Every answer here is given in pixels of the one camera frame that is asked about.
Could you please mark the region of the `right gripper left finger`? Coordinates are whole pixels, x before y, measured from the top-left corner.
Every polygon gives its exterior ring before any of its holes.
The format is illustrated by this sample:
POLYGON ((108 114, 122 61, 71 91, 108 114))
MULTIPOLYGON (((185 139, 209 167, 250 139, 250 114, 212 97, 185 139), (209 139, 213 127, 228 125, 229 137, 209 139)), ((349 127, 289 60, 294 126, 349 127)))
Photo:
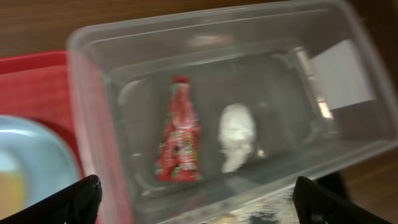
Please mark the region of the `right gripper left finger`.
POLYGON ((1 220, 1 224, 95 224, 102 201, 97 175, 89 175, 1 220))

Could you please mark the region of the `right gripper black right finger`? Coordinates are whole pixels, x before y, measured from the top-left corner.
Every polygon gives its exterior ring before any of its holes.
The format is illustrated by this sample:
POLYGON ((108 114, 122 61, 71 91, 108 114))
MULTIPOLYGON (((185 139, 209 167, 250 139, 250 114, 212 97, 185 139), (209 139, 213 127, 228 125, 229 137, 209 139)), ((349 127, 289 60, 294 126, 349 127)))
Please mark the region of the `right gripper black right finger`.
POLYGON ((293 201, 300 224, 390 224, 304 177, 298 177, 293 201))

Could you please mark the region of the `yellow plastic cup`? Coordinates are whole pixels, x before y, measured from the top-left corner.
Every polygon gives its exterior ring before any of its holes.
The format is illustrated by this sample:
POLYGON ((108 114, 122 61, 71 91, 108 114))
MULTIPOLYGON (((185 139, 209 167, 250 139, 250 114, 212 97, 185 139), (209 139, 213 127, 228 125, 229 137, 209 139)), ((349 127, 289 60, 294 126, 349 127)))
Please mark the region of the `yellow plastic cup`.
POLYGON ((26 206, 26 181, 20 172, 1 171, 1 219, 9 217, 26 206))

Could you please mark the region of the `white napkin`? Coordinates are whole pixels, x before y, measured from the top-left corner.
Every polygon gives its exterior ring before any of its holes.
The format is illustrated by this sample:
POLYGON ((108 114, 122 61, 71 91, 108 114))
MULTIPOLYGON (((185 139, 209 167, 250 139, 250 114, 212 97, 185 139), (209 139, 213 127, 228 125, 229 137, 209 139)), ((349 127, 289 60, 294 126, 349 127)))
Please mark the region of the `white napkin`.
POLYGON ((222 173, 237 171, 253 152, 256 140, 256 124, 247 106, 236 103, 223 110, 218 140, 226 158, 222 173))

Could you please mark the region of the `red candy wrapper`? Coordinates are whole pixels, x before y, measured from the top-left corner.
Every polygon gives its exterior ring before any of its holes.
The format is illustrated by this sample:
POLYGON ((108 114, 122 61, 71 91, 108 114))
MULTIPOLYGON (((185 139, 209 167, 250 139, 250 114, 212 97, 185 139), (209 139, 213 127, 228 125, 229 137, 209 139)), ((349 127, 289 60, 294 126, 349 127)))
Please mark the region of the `red candy wrapper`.
POLYGON ((174 77, 170 93, 154 172, 161 182, 196 182, 201 179, 201 127, 191 98, 190 80, 181 75, 174 77))

